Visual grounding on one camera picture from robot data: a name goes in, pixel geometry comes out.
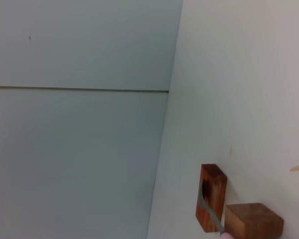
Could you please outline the reddish wooden spoon rest block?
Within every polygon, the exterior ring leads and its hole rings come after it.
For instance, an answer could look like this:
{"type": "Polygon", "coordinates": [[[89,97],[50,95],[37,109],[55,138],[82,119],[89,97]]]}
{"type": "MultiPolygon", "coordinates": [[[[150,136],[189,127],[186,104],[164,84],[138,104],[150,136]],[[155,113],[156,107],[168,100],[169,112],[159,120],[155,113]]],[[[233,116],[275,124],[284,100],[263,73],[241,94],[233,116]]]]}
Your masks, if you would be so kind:
{"type": "MultiPolygon", "coordinates": [[[[217,218],[222,218],[227,176],[216,164],[202,164],[199,178],[199,192],[217,218]]],[[[195,216],[206,233],[215,233],[217,229],[210,214],[199,203],[196,204],[195,216]]]]}

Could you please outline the light brown wooden block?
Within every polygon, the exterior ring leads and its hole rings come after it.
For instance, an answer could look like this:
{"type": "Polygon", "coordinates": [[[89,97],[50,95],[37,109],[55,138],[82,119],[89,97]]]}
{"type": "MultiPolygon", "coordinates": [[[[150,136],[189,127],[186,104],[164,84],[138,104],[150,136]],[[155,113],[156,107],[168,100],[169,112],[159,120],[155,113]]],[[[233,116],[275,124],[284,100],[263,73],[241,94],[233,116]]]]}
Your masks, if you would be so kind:
{"type": "Polygon", "coordinates": [[[235,239],[279,239],[284,219],[262,203],[232,204],[225,208],[224,228],[235,239]]]}

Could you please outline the pink handled metal spoon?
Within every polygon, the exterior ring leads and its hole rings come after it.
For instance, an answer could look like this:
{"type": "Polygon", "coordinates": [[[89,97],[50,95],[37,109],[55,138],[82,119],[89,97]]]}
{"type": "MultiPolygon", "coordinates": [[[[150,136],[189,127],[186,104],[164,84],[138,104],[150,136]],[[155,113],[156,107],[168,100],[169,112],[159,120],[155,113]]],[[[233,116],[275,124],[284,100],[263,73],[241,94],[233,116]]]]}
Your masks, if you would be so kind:
{"type": "Polygon", "coordinates": [[[202,209],[205,209],[210,218],[215,223],[221,239],[234,239],[229,233],[225,232],[224,226],[221,224],[219,218],[216,213],[211,209],[211,207],[207,204],[206,198],[209,196],[209,184],[206,180],[203,180],[199,186],[198,192],[198,203],[202,209]]]}

